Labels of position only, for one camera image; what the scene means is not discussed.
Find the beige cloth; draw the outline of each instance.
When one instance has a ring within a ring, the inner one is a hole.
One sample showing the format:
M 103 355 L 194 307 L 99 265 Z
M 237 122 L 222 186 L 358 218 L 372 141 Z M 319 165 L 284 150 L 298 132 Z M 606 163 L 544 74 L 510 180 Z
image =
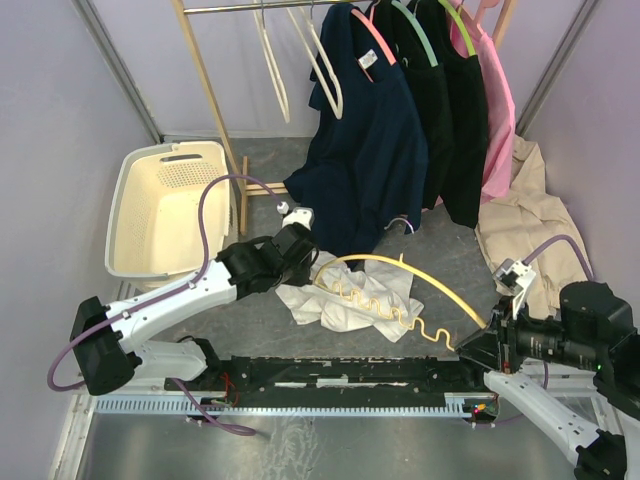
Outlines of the beige cloth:
M 573 237 L 584 253 L 580 232 L 569 212 L 558 197 L 546 193 L 544 161 L 537 143 L 516 137 L 511 178 L 506 197 L 480 207 L 476 235 L 489 268 L 495 271 L 506 258 L 522 260 L 561 233 Z M 535 318 L 554 315 L 560 307 L 560 290 L 586 280 L 575 253 L 564 241 L 547 248 L 532 266 L 537 275 L 527 303 Z M 507 293 L 500 286 L 498 291 Z

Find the white wall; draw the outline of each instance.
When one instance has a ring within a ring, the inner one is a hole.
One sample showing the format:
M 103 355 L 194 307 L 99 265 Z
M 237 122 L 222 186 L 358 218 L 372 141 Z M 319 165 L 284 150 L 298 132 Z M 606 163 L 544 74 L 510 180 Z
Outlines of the white wall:
M 602 2 L 528 137 L 540 143 L 549 191 L 567 204 L 600 281 L 640 324 L 640 67 L 635 0 Z
M 477 1 L 466 3 L 475 11 Z M 536 0 L 520 1 L 517 5 L 500 56 L 518 113 L 582 2 Z M 211 135 L 216 127 L 170 0 L 93 0 L 93 3 L 162 132 Z M 187 7 L 233 3 L 250 0 L 186 2 Z M 359 5 L 364 10 L 367 2 Z M 318 32 L 327 9 L 314 7 Z M 489 31 L 495 24 L 497 10 L 487 14 Z M 317 113 L 307 107 L 311 91 L 309 61 L 284 10 L 266 11 L 265 21 L 289 94 L 289 125 L 280 114 L 252 12 L 190 18 L 227 128 L 233 134 L 315 134 Z
M 69 396 L 46 373 L 102 258 L 119 164 L 150 139 L 70 0 L 2 2 L 0 478 L 46 478 Z M 60 382 L 75 377 L 69 361 Z

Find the black shirt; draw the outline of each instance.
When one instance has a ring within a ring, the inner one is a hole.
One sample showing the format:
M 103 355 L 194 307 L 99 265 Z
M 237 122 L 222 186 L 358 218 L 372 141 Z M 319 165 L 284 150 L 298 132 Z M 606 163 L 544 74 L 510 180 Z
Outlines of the black shirt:
M 371 6 L 367 10 L 370 18 Z M 429 146 L 429 167 L 422 206 L 433 208 L 453 157 L 453 123 L 444 65 L 431 66 L 427 53 L 407 17 L 383 0 L 375 6 L 373 24 L 391 47 L 416 104 Z
M 416 0 L 408 8 L 416 11 Z M 449 37 L 446 10 L 438 0 L 417 2 L 416 18 L 444 64 L 453 120 L 453 160 L 440 196 L 451 220 L 474 228 L 489 147 L 489 111 L 480 63 L 477 55 L 464 58 L 458 54 Z
M 318 132 L 305 165 L 284 181 L 294 200 L 313 208 L 318 246 L 338 256 L 373 251 L 399 214 L 417 228 L 427 171 L 427 142 L 400 65 L 390 65 L 354 8 L 333 5 L 320 36 L 340 81 L 342 119 L 316 82 L 309 105 L 320 110 Z M 373 82 L 357 60 L 370 50 Z

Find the navy blue shirt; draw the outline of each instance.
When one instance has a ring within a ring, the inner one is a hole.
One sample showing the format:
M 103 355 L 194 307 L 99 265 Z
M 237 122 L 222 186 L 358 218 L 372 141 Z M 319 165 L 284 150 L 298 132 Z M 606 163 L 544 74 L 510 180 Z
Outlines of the navy blue shirt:
M 309 106 L 320 111 L 318 132 L 305 165 L 284 181 L 295 201 L 313 208 L 318 246 L 338 256 L 373 251 L 397 215 L 407 214 L 414 228 L 420 226 L 428 163 L 427 142 L 400 65 L 389 64 L 351 14 L 354 8 L 333 5 L 320 36 L 340 81 L 342 119 L 335 118 L 316 82 Z M 369 50 L 377 55 L 367 69 L 373 82 L 357 60 Z

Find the white cloth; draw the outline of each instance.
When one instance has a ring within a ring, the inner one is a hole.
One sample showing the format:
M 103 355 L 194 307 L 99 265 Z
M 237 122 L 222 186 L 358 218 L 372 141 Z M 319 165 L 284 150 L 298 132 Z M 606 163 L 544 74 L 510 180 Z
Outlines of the white cloth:
M 491 271 L 506 258 L 525 258 L 559 234 L 571 236 L 587 258 L 580 232 L 562 200 L 546 193 L 544 161 L 537 143 L 516 137 L 511 172 L 507 196 L 480 206 L 476 235 Z M 554 315 L 555 309 L 560 308 L 560 290 L 586 280 L 575 253 L 563 241 L 547 248 L 532 267 L 536 279 L 527 303 L 529 313 L 536 318 Z M 498 291 L 507 293 L 500 286 Z
M 330 253 L 320 252 L 311 269 L 311 278 L 316 276 L 322 265 L 334 258 Z M 324 271 L 319 280 L 329 289 L 334 288 L 335 282 L 340 282 L 345 296 L 356 289 L 361 292 L 360 297 L 353 295 L 353 301 L 349 302 L 339 294 L 314 285 L 280 285 L 276 288 L 276 293 L 291 310 L 298 325 L 320 320 L 323 327 L 334 332 L 349 332 L 373 326 L 388 340 L 397 342 L 407 332 L 407 328 L 400 325 L 397 315 L 393 319 L 381 317 L 376 302 L 371 303 L 370 299 L 378 299 L 380 313 L 385 317 L 391 314 L 392 307 L 398 308 L 405 325 L 410 325 L 424 308 L 421 302 L 409 298 L 412 273 L 375 260 L 365 261 L 364 272 L 352 272 L 345 263 L 335 263 Z M 372 309 L 367 311 L 361 305 L 371 305 Z

